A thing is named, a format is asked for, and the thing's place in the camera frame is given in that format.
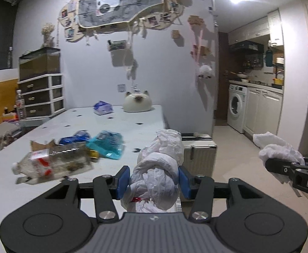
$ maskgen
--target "washing machine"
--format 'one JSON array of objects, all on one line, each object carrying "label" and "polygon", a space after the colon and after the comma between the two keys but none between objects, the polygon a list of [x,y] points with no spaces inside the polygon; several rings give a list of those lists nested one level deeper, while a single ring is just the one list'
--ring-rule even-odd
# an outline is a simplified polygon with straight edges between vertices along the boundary
[{"label": "washing machine", "polygon": [[229,104],[227,122],[232,128],[243,133],[243,125],[246,116],[247,88],[243,86],[229,86]]}]

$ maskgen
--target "washing machine door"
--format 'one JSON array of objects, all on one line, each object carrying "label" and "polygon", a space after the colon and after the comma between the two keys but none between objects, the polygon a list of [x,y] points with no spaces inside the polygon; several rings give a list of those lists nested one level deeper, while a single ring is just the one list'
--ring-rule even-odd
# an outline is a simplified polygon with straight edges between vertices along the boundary
[{"label": "washing machine door", "polygon": [[229,111],[235,118],[239,117],[242,113],[243,103],[240,95],[234,93],[229,101]]}]

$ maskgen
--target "teal plastic wrapper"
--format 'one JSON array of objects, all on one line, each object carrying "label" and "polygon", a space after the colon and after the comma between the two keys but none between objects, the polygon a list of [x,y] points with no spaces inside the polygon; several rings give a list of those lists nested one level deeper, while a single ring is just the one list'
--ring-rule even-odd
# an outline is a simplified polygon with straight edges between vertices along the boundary
[{"label": "teal plastic wrapper", "polygon": [[101,131],[96,137],[86,143],[86,147],[99,152],[100,156],[119,160],[122,155],[123,139],[120,133]]}]

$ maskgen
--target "clear plastic bottle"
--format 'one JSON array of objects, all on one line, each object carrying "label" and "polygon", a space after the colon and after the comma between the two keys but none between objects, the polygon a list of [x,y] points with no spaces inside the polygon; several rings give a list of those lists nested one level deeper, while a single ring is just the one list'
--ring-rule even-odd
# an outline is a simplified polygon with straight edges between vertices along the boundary
[{"label": "clear plastic bottle", "polygon": [[80,173],[91,168],[91,160],[87,155],[85,142],[30,152],[19,163],[12,165],[15,175],[23,173],[32,179],[49,175],[69,176],[75,171]]},{"label": "clear plastic bottle", "polygon": [[18,119],[19,120],[25,119],[26,118],[25,101],[24,101],[24,97],[22,96],[22,91],[20,89],[17,90],[16,106],[17,106]]}]

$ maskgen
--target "white table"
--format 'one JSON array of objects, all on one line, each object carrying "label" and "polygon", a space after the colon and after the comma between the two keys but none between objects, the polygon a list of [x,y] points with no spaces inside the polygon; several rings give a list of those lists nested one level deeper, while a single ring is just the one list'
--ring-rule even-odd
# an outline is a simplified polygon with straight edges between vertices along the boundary
[{"label": "white table", "polygon": [[[134,153],[133,150],[148,145],[156,137],[155,132],[164,128],[162,109],[159,105],[153,105],[151,111],[141,113],[126,113],[121,106],[114,106],[113,109],[114,113],[101,116],[94,114],[93,108],[70,109],[0,151],[0,223],[15,209],[59,184],[59,180],[36,185],[15,184],[17,176],[12,173],[11,165],[30,152],[30,140],[45,143],[54,138],[58,142],[61,137],[72,136],[76,131],[85,129],[91,136],[95,136],[104,129],[119,132],[125,141],[122,158],[120,160],[100,158],[93,164],[93,170],[74,177],[79,179],[79,183],[92,182],[99,175],[115,175],[123,165],[128,165],[131,172],[133,171],[138,158],[138,153]],[[114,204],[121,216],[125,210],[121,207],[120,201],[114,201]],[[88,216],[95,217],[94,201],[82,199],[81,210]],[[1,242],[0,252],[4,252]]]}]

